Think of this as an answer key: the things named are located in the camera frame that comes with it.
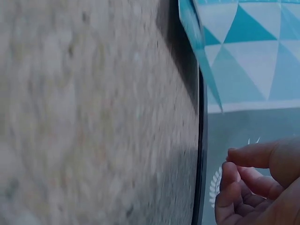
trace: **white decorative emblem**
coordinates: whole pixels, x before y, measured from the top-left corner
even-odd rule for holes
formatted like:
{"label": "white decorative emblem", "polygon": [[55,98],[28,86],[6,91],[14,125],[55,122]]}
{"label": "white decorative emblem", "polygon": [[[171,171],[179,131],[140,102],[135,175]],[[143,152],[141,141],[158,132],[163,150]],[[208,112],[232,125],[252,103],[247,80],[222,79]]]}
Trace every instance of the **white decorative emblem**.
{"label": "white decorative emblem", "polygon": [[216,196],[220,193],[220,182],[222,178],[222,167],[215,172],[210,181],[210,200],[211,206],[215,208]]}

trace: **finger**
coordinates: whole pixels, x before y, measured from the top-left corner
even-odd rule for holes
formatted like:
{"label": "finger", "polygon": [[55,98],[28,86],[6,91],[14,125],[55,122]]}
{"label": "finger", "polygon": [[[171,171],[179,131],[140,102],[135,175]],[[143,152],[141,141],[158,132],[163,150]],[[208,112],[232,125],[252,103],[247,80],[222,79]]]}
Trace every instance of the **finger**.
{"label": "finger", "polygon": [[238,219],[242,218],[242,216],[237,216],[235,214],[233,205],[233,202],[239,198],[240,194],[240,185],[238,182],[233,182],[217,195],[215,202],[215,216],[218,225],[225,225],[226,220],[236,220],[237,222]]}
{"label": "finger", "polygon": [[269,168],[284,189],[300,177],[299,160],[300,137],[230,149],[227,157],[228,162],[239,166]]}
{"label": "finger", "polygon": [[223,163],[220,191],[226,189],[230,184],[238,180],[240,180],[240,175],[236,165],[228,162]]}
{"label": "finger", "polygon": [[300,178],[261,214],[256,224],[300,224]]}
{"label": "finger", "polygon": [[254,195],[243,180],[240,181],[240,186],[241,196],[244,204],[250,205],[255,208],[265,201],[263,197]]}
{"label": "finger", "polygon": [[269,168],[272,152],[277,142],[249,144],[240,149],[229,149],[227,161],[239,166]]}
{"label": "finger", "polygon": [[238,166],[242,180],[255,194],[275,200],[284,191],[284,188],[270,176],[263,176],[252,167]]}

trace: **hand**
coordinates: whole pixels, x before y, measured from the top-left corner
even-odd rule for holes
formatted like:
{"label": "hand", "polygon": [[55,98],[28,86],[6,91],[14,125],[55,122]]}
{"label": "hand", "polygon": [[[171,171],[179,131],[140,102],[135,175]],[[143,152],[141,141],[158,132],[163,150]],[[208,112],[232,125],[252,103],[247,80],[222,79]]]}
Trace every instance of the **hand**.
{"label": "hand", "polygon": [[218,225],[300,225],[300,138],[229,149],[215,215]]}

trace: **triangle pattern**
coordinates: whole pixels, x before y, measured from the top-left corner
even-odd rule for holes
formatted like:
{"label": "triangle pattern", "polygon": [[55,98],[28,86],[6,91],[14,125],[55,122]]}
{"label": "triangle pattern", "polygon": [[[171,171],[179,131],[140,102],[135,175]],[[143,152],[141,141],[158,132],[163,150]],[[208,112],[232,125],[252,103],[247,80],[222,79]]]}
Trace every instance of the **triangle pattern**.
{"label": "triangle pattern", "polygon": [[223,46],[211,69],[222,103],[265,101],[245,70]]}
{"label": "triangle pattern", "polygon": [[300,99],[300,62],[282,44],[278,56],[269,100]]}
{"label": "triangle pattern", "polygon": [[265,99],[268,99],[275,72],[278,41],[238,42],[224,46],[246,71]]}
{"label": "triangle pattern", "polygon": [[216,39],[216,37],[206,27],[204,27],[204,41],[205,41],[205,45],[220,44],[220,42]]}
{"label": "triangle pattern", "polygon": [[279,39],[281,10],[277,2],[245,2],[240,6],[269,33]]}
{"label": "triangle pattern", "polygon": [[276,40],[276,38],[238,5],[237,13],[224,43],[266,40]]}
{"label": "triangle pattern", "polygon": [[300,40],[280,41],[300,61]]}
{"label": "triangle pattern", "polygon": [[283,3],[282,6],[287,8],[298,20],[300,20],[300,4]]}
{"label": "triangle pattern", "polygon": [[207,45],[204,47],[205,54],[210,66],[212,66],[212,64],[214,63],[215,58],[219,53],[220,49],[221,45]]}
{"label": "triangle pattern", "polygon": [[237,12],[238,3],[198,6],[200,20],[221,43],[231,27]]}
{"label": "triangle pattern", "polygon": [[281,23],[279,39],[300,39],[300,21],[285,6],[281,6]]}
{"label": "triangle pattern", "polygon": [[207,60],[204,49],[196,50],[195,55],[196,55],[196,58],[199,62],[203,79],[207,83],[207,86],[210,88],[211,93],[212,93],[215,101],[217,102],[217,104],[219,105],[221,110],[223,110],[221,98],[220,98],[218,88],[217,88],[217,85],[216,85],[216,81],[215,81],[215,77],[213,76],[213,73],[212,73],[212,70],[210,68],[210,65],[209,65],[209,62]]}

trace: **blurry surface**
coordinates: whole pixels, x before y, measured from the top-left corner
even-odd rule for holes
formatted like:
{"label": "blurry surface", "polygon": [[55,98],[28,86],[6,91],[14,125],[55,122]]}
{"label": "blurry surface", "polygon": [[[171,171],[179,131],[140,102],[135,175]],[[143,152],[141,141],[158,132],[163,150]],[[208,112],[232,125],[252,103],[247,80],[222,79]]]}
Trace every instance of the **blurry surface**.
{"label": "blurry surface", "polygon": [[1,225],[190,224],[198,119],[160,5],[0,0]]}

